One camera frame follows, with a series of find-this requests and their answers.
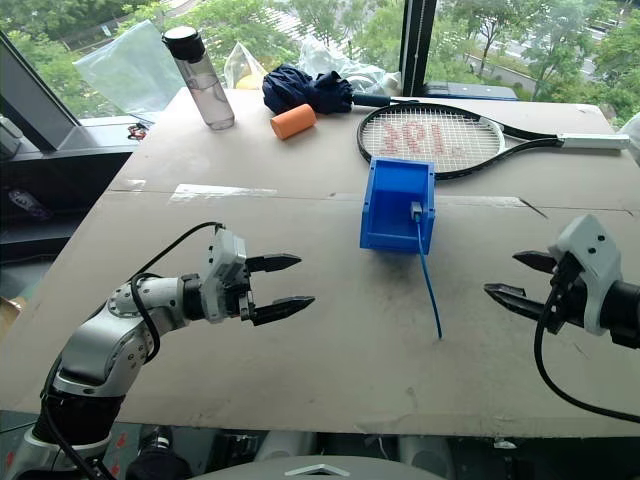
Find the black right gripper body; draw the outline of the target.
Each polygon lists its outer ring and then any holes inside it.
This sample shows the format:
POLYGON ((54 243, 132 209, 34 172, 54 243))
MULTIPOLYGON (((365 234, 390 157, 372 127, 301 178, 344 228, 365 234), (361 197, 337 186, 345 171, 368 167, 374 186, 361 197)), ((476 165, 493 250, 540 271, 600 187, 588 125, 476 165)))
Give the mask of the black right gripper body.
POLYGON ((565 323, 584 327, 587 289, 580 278, 582 272, 582 266, 571 253, 558 262, 543 307, 543 328, 549 333, 557 334, 565 323))

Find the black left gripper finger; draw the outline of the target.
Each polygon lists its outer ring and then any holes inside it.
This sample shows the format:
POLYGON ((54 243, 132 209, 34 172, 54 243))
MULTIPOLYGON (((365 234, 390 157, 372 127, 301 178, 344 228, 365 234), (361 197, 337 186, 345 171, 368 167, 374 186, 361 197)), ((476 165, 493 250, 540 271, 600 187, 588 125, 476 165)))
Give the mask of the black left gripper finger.
POLYGON ((302 259, 296 255, 288 253, 268 254, 247 258, 245 261, 246 271, 250 274, 256 272, 274 272, 285 270, 302 259))
POLYGON ((250 314, 249 320, 254 326, 280 321, 304 310, 314 301, 314 296, 294 296, 278 299, 270 305, 255 308, 250 314))

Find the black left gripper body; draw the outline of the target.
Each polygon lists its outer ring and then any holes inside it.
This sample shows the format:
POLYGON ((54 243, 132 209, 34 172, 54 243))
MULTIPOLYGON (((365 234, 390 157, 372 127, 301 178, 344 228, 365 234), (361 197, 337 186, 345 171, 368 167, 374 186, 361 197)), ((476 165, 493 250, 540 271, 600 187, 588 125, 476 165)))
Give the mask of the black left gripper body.
POLYGON ((255 303, 251 287, 252 259, 234 262, 220 277, 224 292, 225 312, 228 317, 242 321, 253 320, 255 303))

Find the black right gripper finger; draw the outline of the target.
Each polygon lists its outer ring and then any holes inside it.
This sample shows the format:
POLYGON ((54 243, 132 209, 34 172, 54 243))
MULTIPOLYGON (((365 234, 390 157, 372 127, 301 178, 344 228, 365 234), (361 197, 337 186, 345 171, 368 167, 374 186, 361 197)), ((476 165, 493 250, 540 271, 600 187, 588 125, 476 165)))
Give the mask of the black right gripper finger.
POLYGON ((531 320, 548 317, 545 305, 526 296, 524 289, 503 283, 486 283, 483 290, 489 297, 502 307, 531 320))
POLYGON ((556 260, 547 252, 521 251, 514 253, 512 258, 536 271, 548 274, 552 274, 556 268, 556 260))

